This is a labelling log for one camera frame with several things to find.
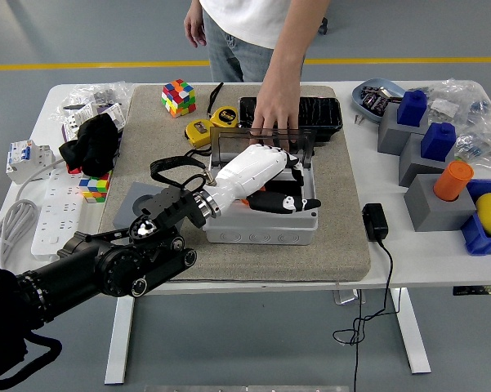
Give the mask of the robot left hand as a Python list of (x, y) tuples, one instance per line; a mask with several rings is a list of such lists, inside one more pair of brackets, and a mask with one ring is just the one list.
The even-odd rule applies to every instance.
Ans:
[(290, 167), (296, 180), (303, 180), (300, 160), (280, 147), (249, 145), (227, 163), (216, 175), (214, 186), (200, 192), (214, 217), (221, 216), (237, 200), (247, 200), (255, 211), (293, 214), (321, 206), (315, 198), (303, 198), (267, 191), (263, 187)]

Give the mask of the person's left hand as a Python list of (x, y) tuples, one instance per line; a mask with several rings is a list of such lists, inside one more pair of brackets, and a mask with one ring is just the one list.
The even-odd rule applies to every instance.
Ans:
[(279, 134), (295, 140), (299, 128), (300, 81), (265, 78), (257, 95), (252, 122), (254, 136), (267, 136), (277, 129)]

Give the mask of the person's right hand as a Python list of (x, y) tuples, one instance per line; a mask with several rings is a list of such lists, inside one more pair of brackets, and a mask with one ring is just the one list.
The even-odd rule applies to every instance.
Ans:
[(203, 10), (199, 4), (193, 4), (184, 18), (185, 37), (194, 47), (205, 47), (207, 45), (204, 31)]

